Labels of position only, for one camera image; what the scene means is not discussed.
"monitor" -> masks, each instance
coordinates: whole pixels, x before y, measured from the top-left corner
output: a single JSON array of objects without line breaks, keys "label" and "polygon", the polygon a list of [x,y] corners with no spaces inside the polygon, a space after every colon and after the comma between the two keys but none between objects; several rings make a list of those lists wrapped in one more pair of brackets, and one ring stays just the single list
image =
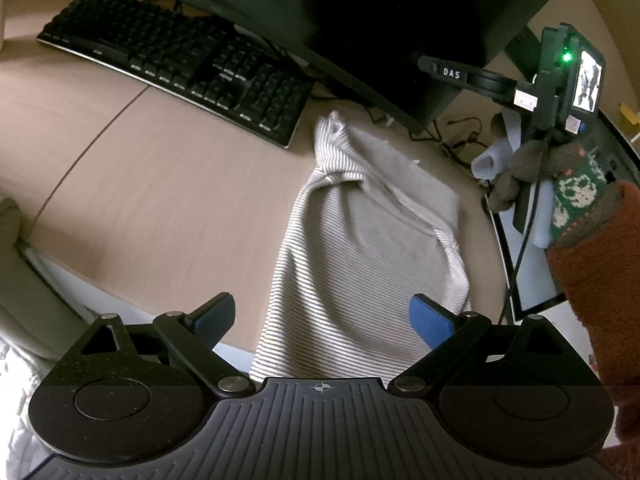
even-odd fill
[{"label": "monitor", "polygon": [[268,38],[414,132],[459,90],[415,54],[484,66],[548,0],[181,0]]}]

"white fabric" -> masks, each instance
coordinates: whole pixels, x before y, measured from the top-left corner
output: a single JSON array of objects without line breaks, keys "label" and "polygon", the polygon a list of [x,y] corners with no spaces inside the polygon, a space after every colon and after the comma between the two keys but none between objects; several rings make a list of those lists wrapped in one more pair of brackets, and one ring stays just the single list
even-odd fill
[{"label": "white fabric", "polygon": [[289,218],[251,375],[382,377],[428,348],[408,320],[417,292],[454,313],[468,279],[458,197],[385,141],[333,112]]},{"label": "white fabric", "polygon": [[24,478],[50,455],[28,423],[29,401],[51,364],[0,338],[0,479]]}]

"keyboard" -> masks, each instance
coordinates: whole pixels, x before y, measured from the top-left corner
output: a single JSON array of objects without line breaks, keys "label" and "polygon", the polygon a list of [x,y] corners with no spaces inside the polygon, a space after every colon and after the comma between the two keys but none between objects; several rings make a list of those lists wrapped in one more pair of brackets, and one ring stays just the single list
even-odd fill
[{"label": "keyboard", "polygon": [[74,0],[37,39],[165,90],[287,148],[313,80],[216,16]]}]

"small screen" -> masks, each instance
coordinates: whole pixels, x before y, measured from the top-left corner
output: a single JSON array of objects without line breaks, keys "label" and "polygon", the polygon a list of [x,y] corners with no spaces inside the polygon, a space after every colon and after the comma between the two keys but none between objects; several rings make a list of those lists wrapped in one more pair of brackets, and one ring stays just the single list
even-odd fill
[{"label": "small screen", "polygon": [[578,85],[575,88],[574,107],[593,112],[600,95],[602,65],[599,65],[587,51],[580,54]]}]

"wooden desk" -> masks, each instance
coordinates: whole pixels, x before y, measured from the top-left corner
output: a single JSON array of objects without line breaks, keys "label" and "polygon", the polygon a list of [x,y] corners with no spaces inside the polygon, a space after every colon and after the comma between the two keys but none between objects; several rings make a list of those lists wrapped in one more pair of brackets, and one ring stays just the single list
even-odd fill
[{"label": "wooden desk", "polygon": [[[314,168],[312,128],[330,109],[308,105],[285,151],[148,89],[78,162],[30,243],[148,312],[189,312],[228,290],[238,317],[224,342],[254,351],[289,213]],[[370,124],[363,111],[342,110]],[[400,131],[377,133],[457,185],[477,303],[498,305],[500,256],[478,186],[436,149]]]},{"label": "wooden desk", "polygon": [[[0,152],[19,162],[3,165],[0,159],[0,185],[33,215],[73,167],[38,218],[30,243],[147,312],[190,311],[228,290],[238,302],[238,320],[225,342],[254,351],[290,209],[314,166],[312,127],[330,106],[309,104],[292,149],[284,151],[149,88],[79,157],[144,85],[33,42],[68,1],[12,2],[10,40],[0,56],[0,106],[13,126],[0,133]],[[558,7],[545,12],[549,24],[572,20]],[[21,36],[29,53],[24,57],[18,54]],[[517,75],[504,56],[492,68]],[[619,66],[611,73],[626,76]],[[488,126],[496,109],[464,92],[442,120],[476,114]],[[399,126],[371,126],[356,106],[340,110],[419,159],[459,194],[459,241],[472,305],[497,317],[504,277],[481,189],[436,147],[411,142]],[[466,135],[471,127],[451,127],[446,135]],[[23,145],[14,146],[16,139]],[[487,127],[483,140],[491,142]]]},{"label": "wooden desk", "polygon": [[72,0],[9,0],[0,52],[0,187],[30,228],[45,200],[100,131],[146,85],[39,44]]}]

